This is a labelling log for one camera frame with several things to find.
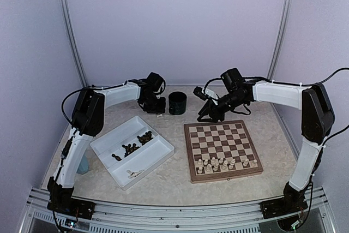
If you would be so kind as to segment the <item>wooden chess board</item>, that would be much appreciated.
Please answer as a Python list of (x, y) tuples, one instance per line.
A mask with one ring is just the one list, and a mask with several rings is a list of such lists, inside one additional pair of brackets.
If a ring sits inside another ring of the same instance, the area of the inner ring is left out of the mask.
[[(263, 173), (260, 158), (242, 120), (185, 124), (184, 134), (191, 183), (231, 180)], [(222, 164), (219, 164), (219, 170), (214, 172), (212, 157), (216, 157), (218, 164), (219, 158), (227, 160), (227, 167), (233, 158), (236, 163), (232, 170), (225, 171), (221, 169)], [(199, 159), (202, 159), (202, 174), (197, 173)], [(210, 173), (206, 173), (206, 166), (203, 165), (205, 159), (212, 165)], [(249, 159), (249, 165), (244, 167), (243, 162), (246, 159)], [(257, 167), (252, 168), (250, 162), (254, 159), (257, 160)]]

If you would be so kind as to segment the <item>white chess piece tall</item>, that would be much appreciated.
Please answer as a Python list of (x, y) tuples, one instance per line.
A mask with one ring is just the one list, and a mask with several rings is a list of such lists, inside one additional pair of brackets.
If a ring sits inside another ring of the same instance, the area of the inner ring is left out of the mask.
[(221, 169), (224, 170), (224, 171), (227, 170), (227, 169), (228, 169), (227, 165), (228, 165), (228, 161), (227, 161), (227, 160), (224, 160), (224, 161), (223, 161), (223, 164), (222, 164), (222, 166), (221, 166)]

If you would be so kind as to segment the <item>white plastic tray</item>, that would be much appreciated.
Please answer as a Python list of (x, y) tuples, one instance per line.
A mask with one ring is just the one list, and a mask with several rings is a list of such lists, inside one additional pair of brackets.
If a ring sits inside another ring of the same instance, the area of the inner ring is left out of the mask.
[(143, 179), (175, 151), (139, 116), (94, 140), (91, 148), (122, 190)]

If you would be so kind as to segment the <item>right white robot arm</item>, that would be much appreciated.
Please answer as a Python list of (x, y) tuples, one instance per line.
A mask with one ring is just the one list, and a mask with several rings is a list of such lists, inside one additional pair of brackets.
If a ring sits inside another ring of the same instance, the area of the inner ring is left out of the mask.
[(222, 122), (225, 114), (252, 102), (266, 102), (299, 110), (302, 147), (295, 170), (284, 187), (279, 201), (283, 213), (291, 213), (300, 204), (323, 155), (326, 139), (335, 121), (335, 114), (322, 83), (303, 85), (281, 83), (264, 77), (243, 77), (237, 68), (222, 73), (227, 94), (219, 97), (206, 86), (195, 87), (194, 95), (205, 101), (198, 113), (199, 122)]

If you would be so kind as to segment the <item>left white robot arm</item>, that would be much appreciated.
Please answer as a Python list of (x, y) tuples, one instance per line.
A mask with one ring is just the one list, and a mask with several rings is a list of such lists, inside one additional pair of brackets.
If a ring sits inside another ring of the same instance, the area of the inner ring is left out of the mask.
[(146, 113), (164, 113), (166, 99), (161, 94), (165, 88), (164, 78), (151, 72), (145, 79), (132, 79), (120, 85), (91, 86), (77, 90), (79, 96), (72, 116), (68, 119), (69, 138), (62, 150), (60, 164), (47, 184), (51, 204), (66, 214), (76, 209), (76, 201), (71, 197), (75, 175), (87, 146), (103, 129), (105, 110), (110, 106), (135, 100)]

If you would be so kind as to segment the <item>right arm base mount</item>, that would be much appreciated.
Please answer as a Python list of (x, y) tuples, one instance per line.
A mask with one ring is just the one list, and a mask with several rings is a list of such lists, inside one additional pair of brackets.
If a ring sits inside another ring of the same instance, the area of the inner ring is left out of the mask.
[(287, 204), (284, 198), (267, 200), (260, 203), (261, 212), (264, 219), (284, 216), (290, 213), (299, 212), (308, 208), (305, 200), (295, 204)]

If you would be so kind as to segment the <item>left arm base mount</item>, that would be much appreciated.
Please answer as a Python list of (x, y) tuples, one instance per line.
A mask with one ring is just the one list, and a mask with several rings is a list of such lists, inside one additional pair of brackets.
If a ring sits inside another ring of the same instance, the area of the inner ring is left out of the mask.
[(47, 208), (60, 214), (91, 220), (95, 203), (79, 199), (70, 199), (67, 204), (54, 204), (50, 201), (47, 204)]

